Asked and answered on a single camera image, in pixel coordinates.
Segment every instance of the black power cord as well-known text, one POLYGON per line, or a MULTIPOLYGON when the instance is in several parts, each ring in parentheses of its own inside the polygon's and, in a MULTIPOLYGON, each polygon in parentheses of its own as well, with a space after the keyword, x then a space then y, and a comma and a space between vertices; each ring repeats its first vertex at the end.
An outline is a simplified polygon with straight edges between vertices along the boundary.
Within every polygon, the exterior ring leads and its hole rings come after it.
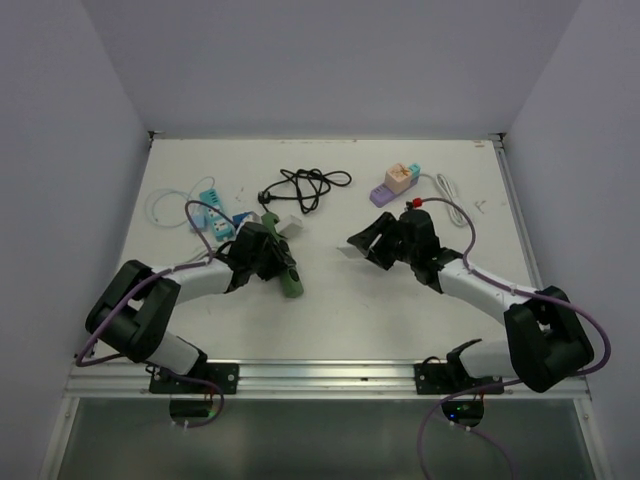
POLYGON ((260 203, 260 205, 262 205, 262 208, 264 208, 267 212, 269 211, 269 209, 267 208, 267 204, 273 200, 295 200, 300 205, 300 211, 303 213, 303 215, 306 215, 318 208, 318 206, 320 205, 320 197, 329 193, 332 186, 346 187, 353 181, 351 175, 344 170, 335 170, 333 172, 322 173, 318 168, 312 168, 311 170, 304 170, 300 168, 295 172, 283 168, 280 169, 280 174, 284 177, 284 180, 272 183, 261 192, 258 192, 258 203, 260 203), (329 178, 336 175, 346 177, 346 180, 341 182, 329 178), (302 193, 300 184, 303 181, 307 182, 307 184, 313 190, 313 193, 308 195, 302 193), (293 184, 296 189, 296 194, 294 196, 285 197, 282 195, 271 194, 270 190, 273 187, 277 187, 278 185, 282 185, 285 183, 293 184))

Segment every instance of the beige cube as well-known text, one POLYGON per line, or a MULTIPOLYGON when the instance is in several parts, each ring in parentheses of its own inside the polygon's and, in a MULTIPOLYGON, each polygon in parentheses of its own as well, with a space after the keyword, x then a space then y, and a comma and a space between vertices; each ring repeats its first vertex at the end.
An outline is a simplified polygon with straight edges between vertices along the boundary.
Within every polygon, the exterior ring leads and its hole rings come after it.
POLYGON ((411 171, 402 163, 396 163, 387 170, 384 184, 396 195, 401 194, 411 184, 411 171))

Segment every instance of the white table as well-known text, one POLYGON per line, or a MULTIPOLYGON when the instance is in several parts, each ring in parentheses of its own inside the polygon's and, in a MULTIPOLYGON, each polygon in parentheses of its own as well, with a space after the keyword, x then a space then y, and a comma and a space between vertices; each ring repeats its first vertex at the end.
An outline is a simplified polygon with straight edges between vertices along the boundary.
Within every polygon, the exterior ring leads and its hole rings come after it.
MULTIPOLYGON (((405 196, 376 208, 369 191, 395 162, 417 162, 423 172, 449 176, 477 225, 473 261, 530 284, 493 145, 473 141, 156 140, 121 263, 138 259, 148 265, 173 264, 201 246, 186 226, 166 230, 147 220, 144 200, 155 189, 188 191, 198 179, 212 175, 228 213, 262 213, 256 194, 281 179, 280 168, 344 169, 352 174, 353 184, 323 197, 320 208, 303 217, 303 232, 290 241, 305 287, 302 297, 284 298, 277 279, 265 283, 253 278, 232 294, 180 305, 169 329, 221 359, 424 359, 443 356, 472 338, 504 337, 494 320, 419 284, 407 265, 385 272, 337 251, 340 242, 383 211, 399 215, 407 199, 436 194, 429 179, 421 178, 405 196)), ((296 202, 276 201, 270 207, 280 216, 301 216, 296 202)), ((426 208, 442 245, 462 251, 469 241, 468 228, 455 227, 443 205, 426 208)), ((183 218, 175 197, 159 204, 158 211, 165 222, 183 218)), ((97 350, 99 355, 110 352, 104 344, 97 350)))

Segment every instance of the blue power strip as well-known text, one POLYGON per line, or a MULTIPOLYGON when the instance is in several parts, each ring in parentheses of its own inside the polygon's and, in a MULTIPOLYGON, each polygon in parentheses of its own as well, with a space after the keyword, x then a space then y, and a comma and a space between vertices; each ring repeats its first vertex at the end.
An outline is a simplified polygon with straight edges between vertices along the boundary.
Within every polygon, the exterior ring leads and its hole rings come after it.
MULTIPOLYGON (((227 213, 224 211, 224 208, 222 208, 222 202, 220 202, 220 197, 218 197, 218 192, 216 192, 215 188, 202 192, 200 194, 200 201, 217 208, 224 214, 227 213)), ((219 242, 231 240, 233 238, 233 226, 229 225, 229 222, 218 215, 218 212, 209 208, 205 208, 205 210, 209 215, 209 225, 211 225, 211 232, 213 236, 216 237, 216 240, 219 242)))

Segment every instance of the green power strip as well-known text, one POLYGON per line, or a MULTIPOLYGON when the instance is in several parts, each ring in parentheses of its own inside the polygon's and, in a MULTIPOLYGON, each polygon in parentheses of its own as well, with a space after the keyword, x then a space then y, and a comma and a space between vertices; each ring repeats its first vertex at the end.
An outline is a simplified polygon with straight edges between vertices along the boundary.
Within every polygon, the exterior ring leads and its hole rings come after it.
POLYGON ((304 292, 302 282, 300 281, 300 275, 298 275, 298 269, 296 268, 296 261, 291 256, 291 250, 289 250, 289 244, 284 237, 278 235, 276 232, 276 223, 280 221, 278 215, 273 212, 268 212, 262 215, 262 224, 267 227, 269 233, 276 239, 280 248, 288 255, 287 269, 280 274, 280 284, 282 285, 282 293, 287 298, 297 298, 304 292))

